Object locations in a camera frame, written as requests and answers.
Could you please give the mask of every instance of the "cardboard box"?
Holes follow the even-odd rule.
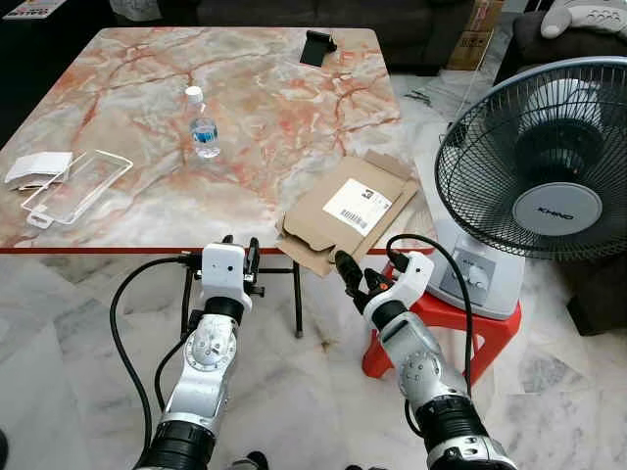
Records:
[[[476,0],[464,29],[466,31],[492,31],[497,25],[504,3],[502,0]]]
[[[366,187],[358,197],[370,199],[373,194],[372,201],[379,198],[389,206],[371,228],[368,225],[369,231],[365,235],[359,232],[359,226],[356,229],[347,220],[324,209],[337,202],[338,196],[343,195],[347,186],[355,181]],[[282,239],[277,247],[317,275],[325,276],[331,271],[338,250],[351,254],[355,260],[361,259],[417,188],[418,183],[411,178],[411,170],[390,156],[369,151],[363,159],[344,157],[285,214],[281,222]],[[350,204],[353,203],[347,202],[347,208],[342,212],[355,218],[356,212],[349,207]]]
[[[492,31],[464,31],[449,58],[447,69],[450,71],[474,71],[480,67],[484,52],[490,45],[490,39],[492,39]]]

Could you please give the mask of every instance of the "red table edge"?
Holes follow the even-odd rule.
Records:
[[[202,248],[100,248],[100,247],[35,247],[35,248],[7,248],[0,247],[0,255],[172,255],[181,252],[198,253]],[[432,248],[399,248],[399,252],[418,251],[429,255]],[[261,248],[262,255],[284,255],[278,248]],[[367,255],[385,255],[385,248],[371,248]]]

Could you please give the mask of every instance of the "electric fan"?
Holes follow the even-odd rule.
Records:
[[[450,126],[437,155],[437,221],[478,314],[507,317],[524,258],[589,259],[627,249],[627,58],[528,70],[494,87]],[[460,292],[434,255],[429,291]]]

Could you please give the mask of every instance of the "red plastic stool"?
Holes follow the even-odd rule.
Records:
[[[444,326],[465,331],[466,313],[464,310],[446,304],[441,300],[425,293],[418,302],[410,308],[427,326]],[[470,383],[474,384],[481,374],[488,368],[509,340],[514,337],[520,327],[522,311],[520,303],[516,304],[513,315],[507,320],[494,320],[474,315],[472,346],[474,356],[470,360]],[[477,335],[484,340],[478,346]],[[394,367],[383,347],[376,339],[376,331],[372,331],[370,347],[363,355],[362,370],[365,375],[380,378],[386,370]]]

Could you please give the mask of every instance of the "water bottle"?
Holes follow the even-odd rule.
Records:
[[[201,159],[212,159],[219,154],[217,126],[209,116],[203,90],[199,86],[190,86],[185,89],[185,95],[187,96],[185,116],[189,119],[189,132],[192,135],[194,150]]]

